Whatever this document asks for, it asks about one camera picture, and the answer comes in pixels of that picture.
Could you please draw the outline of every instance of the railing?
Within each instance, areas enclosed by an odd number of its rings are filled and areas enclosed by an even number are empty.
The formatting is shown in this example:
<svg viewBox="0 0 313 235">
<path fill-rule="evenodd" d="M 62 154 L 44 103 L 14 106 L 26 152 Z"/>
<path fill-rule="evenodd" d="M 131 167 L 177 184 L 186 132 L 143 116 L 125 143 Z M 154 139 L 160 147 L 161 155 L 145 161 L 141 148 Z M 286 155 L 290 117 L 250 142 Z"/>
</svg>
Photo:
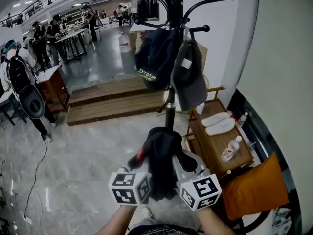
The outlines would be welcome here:
<svg viewBox="0 0 313 235">
<path fill-rule="evenodd" d="M 23 23 L 25 20 L 29 19 L 31 16 L 38 13 L 42 9 L 53 4 L 55 1 L 57 0 L 37 0 L 30 6 L 28 6 L 25 10 L 23 10 L 21 13 L 0 21 L 0 26 L 8 28 L 15 27 Z"/>
</svg>

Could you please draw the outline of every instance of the tiled floor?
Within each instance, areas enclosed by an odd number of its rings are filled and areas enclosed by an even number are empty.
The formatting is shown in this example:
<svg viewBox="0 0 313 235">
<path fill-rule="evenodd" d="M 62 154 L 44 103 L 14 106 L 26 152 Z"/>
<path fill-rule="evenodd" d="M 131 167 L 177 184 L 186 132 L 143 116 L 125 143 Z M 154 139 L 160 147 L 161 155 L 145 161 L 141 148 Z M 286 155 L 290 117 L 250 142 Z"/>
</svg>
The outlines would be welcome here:
<svg viewBox="0 0 313 235">
<path fill-rule="evenodd" d="M 151 128 L 165 123 L 165 115 L 149 113 L 68 127 L 65 117 L 59 115 L 56 128 L 43 120 L 53 142 L 47 145 L 30 196 L 26 215 L 32 225 L 23 220 L 23 214 L 45 144 L 30 121 L 18 120 L 16 126 L 5 124 L 6 129 L 0 130 L 0 153 L 5 159 L 0 185 L 9 203 L 5 209 L 0 207 L 0 215 L 17 226 L 18 235 L 94 234 L 118 208 L 108 190 L 111 173 L 126 165 Z M 176 114 L 174 130 L 185 134 L 187 115 Z M 171 201 L 150 199 L 149 205 L 159 220 L 199 225 L 178 196 Z M 138 208 L 132 224 L 140 219 Z"/>
<path fill-rule="evenodd" d="M 132 52 L 121 53 L 118 37 L 128 34 L 130 26 L 101 29 L 102 40 L 85 45 L 87 54 L 61 67 L 61 76 L 69 91 L 112 81 L 120 75 L 137 75 Z"/>
</svg>

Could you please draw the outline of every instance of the white slippers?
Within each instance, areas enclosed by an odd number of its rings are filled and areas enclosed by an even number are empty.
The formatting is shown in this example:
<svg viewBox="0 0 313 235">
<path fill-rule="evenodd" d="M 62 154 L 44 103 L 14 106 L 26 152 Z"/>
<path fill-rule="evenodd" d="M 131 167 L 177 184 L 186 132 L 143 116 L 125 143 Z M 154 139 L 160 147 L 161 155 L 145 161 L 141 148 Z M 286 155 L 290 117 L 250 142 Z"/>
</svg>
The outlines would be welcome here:
<svg viewBox="0 0 313 235">
<path fill-rule="evenodd" d="M 235 121 L 232 118 L 224 119 L 217 124 L 206 127 L 205 132 L 209 136 L 231 131 L 235 127 Z"/>
<path fill-rule="evenodd" d="M 206 119 L 203 119 L 201 121 L 201 123 L 204 127 L 208 127 L 208 126 L 217 124 L 217 123 L 219 123 L 222 120 L 227 119 L 227 118 L 230 118 L 230 116 L 227 112 L 219 112 L 219 113 L 216 113 L 216 114 L 214 114 L 214 115 L 212 115 Z"/>
</svg>

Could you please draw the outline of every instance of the large water bottle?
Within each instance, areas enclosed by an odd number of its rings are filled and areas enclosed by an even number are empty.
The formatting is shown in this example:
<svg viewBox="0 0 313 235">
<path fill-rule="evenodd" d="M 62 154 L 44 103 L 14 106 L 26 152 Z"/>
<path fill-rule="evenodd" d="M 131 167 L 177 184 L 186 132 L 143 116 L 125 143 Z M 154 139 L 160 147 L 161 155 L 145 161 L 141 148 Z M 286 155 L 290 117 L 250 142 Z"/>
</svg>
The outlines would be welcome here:
<svg viewBox="0 0 313 235">
<path fill-rule="evenodd" d="M 129 46 L 129 38 L 128 36 L 125 34 L 125 32 L 122 32 L 119 39 L 119 49 L 122 53 L 126 53 L 131 51 L 131 48 Z"/>
<path fill-rule="evenodd" d="M 240 119 L 237 122 L 238 128 L 241 128 L 243 126 L 243 124 L 245 123 L 247 119 L 247 116 L 248 116 L 248 112 L 245 112 L 245 114 L 241 115 Z"/>
<path fill-rule="evenodd" d="M 236 139 L 233 139 L 232 141 L 229 142 L 228 147 L 222 153 L 222 160 L 224 162 L 230 160 L 239 150 L 241 140 L 242 137 L 237 136 Z"/>
</svg>

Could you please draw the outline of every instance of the orange pillow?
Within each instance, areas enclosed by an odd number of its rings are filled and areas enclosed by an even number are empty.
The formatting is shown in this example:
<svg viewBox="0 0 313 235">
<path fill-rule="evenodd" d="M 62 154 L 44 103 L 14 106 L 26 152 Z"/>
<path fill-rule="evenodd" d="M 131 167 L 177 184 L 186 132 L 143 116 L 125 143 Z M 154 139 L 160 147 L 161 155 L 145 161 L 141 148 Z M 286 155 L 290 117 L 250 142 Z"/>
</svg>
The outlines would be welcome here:
<svg viewBox="0 0 313 235">
<path fill-rule="evenodd" d="M 231 220 L 287 204 L 287 190 L 275 153 L 254 169 L 223 185 L 222 196 Z"/>
</svg>

